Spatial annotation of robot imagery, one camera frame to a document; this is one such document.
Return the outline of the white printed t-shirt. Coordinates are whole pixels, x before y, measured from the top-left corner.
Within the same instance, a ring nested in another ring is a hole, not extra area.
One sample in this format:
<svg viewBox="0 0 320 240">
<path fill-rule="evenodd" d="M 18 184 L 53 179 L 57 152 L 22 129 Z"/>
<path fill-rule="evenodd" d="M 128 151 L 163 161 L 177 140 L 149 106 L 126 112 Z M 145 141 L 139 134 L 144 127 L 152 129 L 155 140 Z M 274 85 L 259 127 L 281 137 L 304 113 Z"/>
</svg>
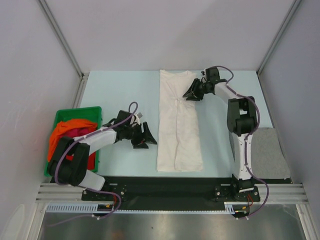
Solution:
<svg viewBox="0 0 320 240">
<path fill-rule="evenodd" d="M 203 170 L 199 122 L 194 101 L 183 98 L 197 74 L 159 71 L 159 127 L 156 170 Z"/>
</svg>

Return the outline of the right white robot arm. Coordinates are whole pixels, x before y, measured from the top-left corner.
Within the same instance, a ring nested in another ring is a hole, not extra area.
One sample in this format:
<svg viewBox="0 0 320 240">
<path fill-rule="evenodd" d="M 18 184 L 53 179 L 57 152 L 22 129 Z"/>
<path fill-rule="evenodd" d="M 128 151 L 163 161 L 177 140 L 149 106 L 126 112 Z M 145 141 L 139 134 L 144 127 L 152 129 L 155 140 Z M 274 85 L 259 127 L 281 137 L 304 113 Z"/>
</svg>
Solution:
<svg viewBox="0 0 320 240">
<path fill-rule="evenodd" d="M 184 93 L 187 101 L 198 102 L 204 95 L 213 94 L 227 104 L 226 125 L 230 135 L 230 144 L 235 162 L 235 170 L 228 188 L 228 197 L 237 201 L 247 199 L 255 189 L 255 177 L 252 170 L 251 146 L 253 133 L 260 124 L 260 112 L 252 96 L 244 96 L 230 87 L 230 79 L 220 77 L 220 66 L 212 66 L 201 72 L 202 78 L 195 78 Z"/>
</svg>

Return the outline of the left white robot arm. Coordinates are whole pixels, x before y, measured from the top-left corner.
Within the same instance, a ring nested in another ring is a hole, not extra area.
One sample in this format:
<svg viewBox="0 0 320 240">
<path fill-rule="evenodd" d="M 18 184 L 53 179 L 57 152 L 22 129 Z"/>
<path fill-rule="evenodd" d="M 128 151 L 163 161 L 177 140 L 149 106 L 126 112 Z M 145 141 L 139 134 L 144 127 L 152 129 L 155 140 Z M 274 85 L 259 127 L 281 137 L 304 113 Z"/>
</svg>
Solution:
<svg viewBox="0 0 320 240">
<path fill-rule="evenodd" d="M 120 110 L 117 118 L 91 133 L 79 137 L 63 136 L 46 171 L 57 184 L 91 189 L 98 199 L 105 200 L 110 196 L 111 188 L 105 184 L 103 176 L 88 170 L 89 156 L 122 140 L 129 140 L 134 149 L 148 149 L 149 144 L 158 144 L 147 122 L 140 122 L 137 114 Z"/>
</svg>

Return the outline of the red t-shirt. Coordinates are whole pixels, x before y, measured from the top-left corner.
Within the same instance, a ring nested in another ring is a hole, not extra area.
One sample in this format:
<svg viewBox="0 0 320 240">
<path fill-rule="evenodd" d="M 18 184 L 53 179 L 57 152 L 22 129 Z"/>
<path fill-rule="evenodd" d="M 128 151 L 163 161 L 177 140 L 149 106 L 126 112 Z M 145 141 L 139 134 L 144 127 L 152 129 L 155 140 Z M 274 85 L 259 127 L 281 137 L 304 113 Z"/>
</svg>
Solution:
<svg viewBox="0 0 320 240">
<path fill-rule="evenodd" d="M 89 157 L 88 157 L 88 162 L 87 162 L 87 169 L 92 171 L 92 172 L 96 172 L 96 158 L 97 158 L 97 154 L 94 152 L 92 153 Z"/>
</svg>

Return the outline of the green plastic bin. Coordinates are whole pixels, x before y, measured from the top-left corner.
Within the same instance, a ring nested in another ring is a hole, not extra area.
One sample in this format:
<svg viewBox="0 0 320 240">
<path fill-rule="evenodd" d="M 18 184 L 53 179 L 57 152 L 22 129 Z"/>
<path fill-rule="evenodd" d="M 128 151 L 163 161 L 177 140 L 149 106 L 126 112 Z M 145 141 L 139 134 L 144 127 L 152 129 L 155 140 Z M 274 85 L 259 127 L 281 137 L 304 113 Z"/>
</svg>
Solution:
<svg viewBox="0 0 320 240">
<path fill-rule="evenodd" d="M 97 123 L 97 129 L 98 129 L 102 126 L 102 109 L 99 106 L 94 106 L 94 107 L 59 110 L 56 112 L 56 115 L 55 115 L 53 130 L 59 122 L 61 121 L 66 122 L 71 119 L 89 120 L 91 122 Z"/>
</svg>

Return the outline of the magenta t-shirt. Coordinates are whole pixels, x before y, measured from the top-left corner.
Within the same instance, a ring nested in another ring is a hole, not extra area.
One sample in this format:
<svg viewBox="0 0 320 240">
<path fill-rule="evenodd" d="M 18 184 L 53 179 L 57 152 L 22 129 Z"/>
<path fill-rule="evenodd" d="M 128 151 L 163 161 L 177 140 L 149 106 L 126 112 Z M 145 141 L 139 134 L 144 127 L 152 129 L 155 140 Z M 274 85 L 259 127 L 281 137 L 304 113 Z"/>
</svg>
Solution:
<svg viewBox="0 0 320 240">
<path fill-rule="evenodd" d="M 95 129 L 92 127 L 83 127 L 83 128 L 73 128 L 68 130 L 65 133 L 65 136 L 70 137 L 70 138 L 75 138 L 75 137 L 81 137 L 83 135 L 87 135 L 91 132 L 93 132 Z"/>
</svg>

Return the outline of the orange t-shirt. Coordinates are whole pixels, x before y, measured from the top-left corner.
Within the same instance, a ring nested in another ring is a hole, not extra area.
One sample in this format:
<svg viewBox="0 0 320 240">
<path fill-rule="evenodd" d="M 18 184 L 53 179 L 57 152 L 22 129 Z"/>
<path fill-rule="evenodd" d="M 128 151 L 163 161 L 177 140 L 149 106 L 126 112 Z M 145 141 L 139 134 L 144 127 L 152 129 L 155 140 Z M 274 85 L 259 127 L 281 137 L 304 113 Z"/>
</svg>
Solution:
<svg viewBox="0 0 320 240">
<path fill-rule="evenodd" d="M 50 162 L 55 149 L 58 145 L 59 140 L 62 137 L 66 137 L 65 133 L 71 129 L 76 128 L 93 128 L 94 131 L 97 130 L 98 124 L 83 118 L 74 118 L 68 121 L 60 121 L 54 128 L 52 134 L 49 138 L 49 147 L 47 154 L 47 161 Z"/>
</svg>

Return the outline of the folded grey t-shirt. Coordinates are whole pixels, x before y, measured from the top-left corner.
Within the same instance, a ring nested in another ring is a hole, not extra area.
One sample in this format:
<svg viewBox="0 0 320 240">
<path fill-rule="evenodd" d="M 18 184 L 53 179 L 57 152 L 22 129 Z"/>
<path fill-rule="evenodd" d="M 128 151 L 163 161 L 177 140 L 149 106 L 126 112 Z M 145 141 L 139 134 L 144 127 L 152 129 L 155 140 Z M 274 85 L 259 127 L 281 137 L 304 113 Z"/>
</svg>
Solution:
<svg viewBox="0 0 320 240">
<path fill-rule="evenodd" d="M 244 137 L 229 133 L 229 141 L 234 165 L 233 175 L 238 179 L 250 179 L 245 166 L 247 161 L 250 171 L 260 179 L 289 179 L 290 169 L 282 153 L 277 132 L 274 128 L 258 128 L 248 138 L 247 160 L 245 159 Z"/>
</svg>

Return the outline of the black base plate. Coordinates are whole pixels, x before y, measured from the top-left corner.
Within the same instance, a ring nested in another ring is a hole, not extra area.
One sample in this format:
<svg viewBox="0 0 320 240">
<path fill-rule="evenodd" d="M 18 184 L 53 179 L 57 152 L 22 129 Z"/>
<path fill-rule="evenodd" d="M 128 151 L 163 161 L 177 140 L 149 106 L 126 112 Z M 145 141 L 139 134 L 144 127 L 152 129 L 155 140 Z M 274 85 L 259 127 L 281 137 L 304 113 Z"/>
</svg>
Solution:
<svg viewBox="0 0 320 240">
<path fill-rule="evenodd" d="M 231 178 L 227 177 L 129 177 L 107 176 L 102 191 L 116 193 L 121 205 L 128 208 L 161 208 L 166 206 L 177 209 L 208 208 L 218 203 L 240 202 L 248 200 L 258 202 L 260 192 L 257 188 L 236 200 L 228 197 Z"/>
</svg>

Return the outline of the left corner aluminium post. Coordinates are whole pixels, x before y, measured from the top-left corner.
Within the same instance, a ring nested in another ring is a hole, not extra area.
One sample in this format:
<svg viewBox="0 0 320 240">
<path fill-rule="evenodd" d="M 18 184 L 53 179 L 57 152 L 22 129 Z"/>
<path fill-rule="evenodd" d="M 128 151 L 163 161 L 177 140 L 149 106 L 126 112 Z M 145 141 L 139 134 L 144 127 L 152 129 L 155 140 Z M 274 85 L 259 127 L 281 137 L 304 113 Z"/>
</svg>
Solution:
<svg viewBox="0 0 320 240">
<path fill-rule="evenodd" d="M 38 3 L 40 9 L 42 10 L 44 17 L 48 21 L 48 24 L 50 25 L 54 35 L 56 36 L 62 50 L 66 54 L 66 57 L 68 58 L 69 62 L 71 63 L 74 71 L 76 72 L 77 76 L 80 79 L 82 79 L 84 77 L 84 73 L 81 70 L 81 67 L 80 67 L 78 61 L 76 60 L 76 57 L 75 57 L 67 39 L 65 38 L 65 36 L 59 26 L 59 23 L 57 22 L 49 4 L 47 3 L 46 0 L 37 0 L 36 2 Z"/>
</svg>

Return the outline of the corner aluminium post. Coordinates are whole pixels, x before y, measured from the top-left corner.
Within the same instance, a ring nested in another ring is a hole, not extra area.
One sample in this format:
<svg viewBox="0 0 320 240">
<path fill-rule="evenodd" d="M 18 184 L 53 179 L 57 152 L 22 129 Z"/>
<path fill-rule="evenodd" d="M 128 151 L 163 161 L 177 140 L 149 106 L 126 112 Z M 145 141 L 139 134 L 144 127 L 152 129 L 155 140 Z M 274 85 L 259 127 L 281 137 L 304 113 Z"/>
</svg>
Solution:
<svg viewBox="0 0 320 240">
<path fill-rule="evenodd" d="M 290 5 L 289 10 L 287 11 L 278 31 L 276 32 L 267 52 L 265 53 L 261 63 L 259 64 L 256 74 L 258 78 L 263 73 L 266 65 L 270 61 L 272 55 L 274 54 L 277 46 L 281 42 L 282 38 L 284 37 L 288 27 L 290 26 L 291 22 L 293 21 L 296 13 L 298 12 L 300 6 L 302 5 L 304 1 L 303 0 L 294 0 L 292 4 Z"/>
<path fill-rule="evenodd" d="M 80 79 L 82 79 L 84 77 L 84 73 L 81 70 L 81 67 L 80 67 L 78 61 L 76 60 L 76 57 L 75 57 L 67 39 L 65 38 L 65 36 L 59 26 L 59 23 L 57 22 L 49 4 L 47 3 L 46 0 L 37 0 L 36 2 L 38 3 L 40 9 L 42 10 L 44 17 L 48 21 L 48 24 L 50 25 L 54 35 L 56 36 L 62 50 L 66 54 L 66 57 L 68 58 L 69 62 L 71 63 L 74 71 L 76 72 L 77 76 Z"/>
</svg>

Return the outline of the aluminium frame rail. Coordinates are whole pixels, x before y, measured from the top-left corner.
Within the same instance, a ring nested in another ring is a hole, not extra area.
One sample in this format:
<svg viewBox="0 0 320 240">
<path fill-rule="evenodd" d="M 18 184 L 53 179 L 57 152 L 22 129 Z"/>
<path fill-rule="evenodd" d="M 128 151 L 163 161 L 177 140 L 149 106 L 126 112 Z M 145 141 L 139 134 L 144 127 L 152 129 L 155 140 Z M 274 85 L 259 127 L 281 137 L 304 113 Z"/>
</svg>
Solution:
<svg viewBox="0 0 320 240">
<path fill-rule="evenodd" d="M 71 185 L 42 183 L 39 187 L 36 202 L 73 203 L 82 200 L 83 189 Z"/>
</svg>

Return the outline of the right corner aluminium post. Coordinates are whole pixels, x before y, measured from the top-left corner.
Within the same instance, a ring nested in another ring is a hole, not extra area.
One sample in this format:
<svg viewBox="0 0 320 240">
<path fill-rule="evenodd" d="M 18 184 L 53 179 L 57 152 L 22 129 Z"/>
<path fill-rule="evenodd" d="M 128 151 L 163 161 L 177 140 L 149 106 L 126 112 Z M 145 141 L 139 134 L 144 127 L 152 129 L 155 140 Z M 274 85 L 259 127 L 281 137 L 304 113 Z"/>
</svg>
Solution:
<svg viewBox="0 0 320 240">
<path fill-rule="evenodd" d="M 266 65 L 270 61 L 272 55 L 274 54 L 277 46 L 281 42 L 282 38 L 284 37 L 288 27 L 290 26 L 291 22 L 293 21 L 296 13 L 298 12 L 300 6 L 302 5 L 304 1 L 303 0 L 294 0 L 292 4 L 290 5 L 289 10 L 287 11 L 278 31 L 276 32 L 267 52 L 265 53 L 261 63 L 259 64 L 256 74 L 258 78 L 263 73 Z"/>
</svg>

